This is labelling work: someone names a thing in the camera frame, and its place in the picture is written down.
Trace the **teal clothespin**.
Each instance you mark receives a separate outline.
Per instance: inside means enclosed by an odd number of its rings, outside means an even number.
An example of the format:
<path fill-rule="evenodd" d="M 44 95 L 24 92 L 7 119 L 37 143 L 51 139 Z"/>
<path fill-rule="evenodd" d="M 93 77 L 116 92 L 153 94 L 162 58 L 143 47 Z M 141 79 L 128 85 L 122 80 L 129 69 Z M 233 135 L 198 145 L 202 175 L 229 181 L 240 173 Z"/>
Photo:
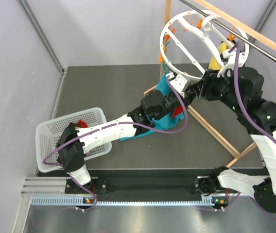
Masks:
<path fill-rule="evenodd" d="M 162 69 L 164 74 L 170 73 L 170 68 L 166 63 L 162 63 Z"/>

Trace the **white round clip hanger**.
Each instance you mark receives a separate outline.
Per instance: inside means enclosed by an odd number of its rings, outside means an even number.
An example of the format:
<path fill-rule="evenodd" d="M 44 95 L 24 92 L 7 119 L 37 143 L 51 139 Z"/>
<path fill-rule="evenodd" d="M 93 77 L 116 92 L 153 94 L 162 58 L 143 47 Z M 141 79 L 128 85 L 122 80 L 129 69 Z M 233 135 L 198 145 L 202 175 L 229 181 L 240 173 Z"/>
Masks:
<path fill-rule="evenodd" d="M 170 71 L 181 74 L 190 84 L 201 80 L 208 70 L 212 56 L 223 65 L 218 46 L 223 41 L 230 49 L 237 42 L 237 38 L 219 29 L 214 23 L 215 19 L 220 17 L 209 10 L 202 13 L 190 10 L 169 19 L 160 34 L 159 62 L 166 63 Z M 170 35 L 168 42 L 164 41 L 166 34 Z"/>

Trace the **teal cloth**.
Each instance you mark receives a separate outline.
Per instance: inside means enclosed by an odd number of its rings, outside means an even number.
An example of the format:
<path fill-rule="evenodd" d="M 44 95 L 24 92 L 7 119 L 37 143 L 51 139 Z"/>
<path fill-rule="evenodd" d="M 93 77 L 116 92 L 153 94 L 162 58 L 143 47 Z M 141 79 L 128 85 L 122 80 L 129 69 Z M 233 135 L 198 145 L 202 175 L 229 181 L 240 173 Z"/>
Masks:
<path fill-rule="evenodd" d="M 182 106 L 183 113 L 171 119 L 174 109 L 179 105 Z M 163 74 L 155 90 L 147 93 L 141 100 L 140 106 L 127 114 L 135 123 L 146 125 L 152 129 L 149 130 L 135 125 L 135 135 L 120 138 L 120 141 L 141 138 L 160 131 L 171 133 L 169 129 L 175 127 L 179 121 L 187 117 L 185 110 L 186 107 L 183 103 L 180 104 L 175 93 L 169 87 L 166 74 Z"/>

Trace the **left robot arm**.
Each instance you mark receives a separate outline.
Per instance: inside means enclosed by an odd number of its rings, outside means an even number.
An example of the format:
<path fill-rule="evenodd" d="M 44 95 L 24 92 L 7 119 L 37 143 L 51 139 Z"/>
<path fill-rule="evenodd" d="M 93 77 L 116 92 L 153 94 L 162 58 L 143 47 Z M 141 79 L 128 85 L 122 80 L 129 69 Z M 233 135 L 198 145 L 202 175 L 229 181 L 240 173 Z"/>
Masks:
<path fill-rule="evenodd" d="M 150 133 L 173 134 L 180 118 L 188 120 L 187 107 L 196 96 L 192 88 L 178 92 L 171 89 L 164 95 L 160 90 L 149 92 L 140 106 L 104 124 L 77 128 L 68 125 L 61 134 L 55 151 L 63 170 L 76 181 L 81 192 L 92 189 L 93 181 L 85 165 L 85 154 L 115 140 L 132 139 Z"/>

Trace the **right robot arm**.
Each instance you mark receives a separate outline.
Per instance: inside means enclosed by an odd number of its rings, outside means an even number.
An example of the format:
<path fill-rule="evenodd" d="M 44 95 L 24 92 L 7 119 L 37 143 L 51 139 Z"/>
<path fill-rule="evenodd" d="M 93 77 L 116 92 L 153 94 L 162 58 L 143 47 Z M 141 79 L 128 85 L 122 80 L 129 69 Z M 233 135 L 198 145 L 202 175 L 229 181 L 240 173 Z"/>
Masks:
<path fill-rule="evenodd" d="M 207 178 L 198 179 L 202 194 L 232 189 L 253 198 L 269 213 L 276 213 L 276 103 L 262 98 L 264 77 L 254 68 L 240 67 L 238 75 L 218 77 L 218 71 L 208 70 L 198 83 L 198 90 L 208 101 L 219 100 L 230 108 L 256 143 L 267 176 L 251 176 L 222 166 Z"/>

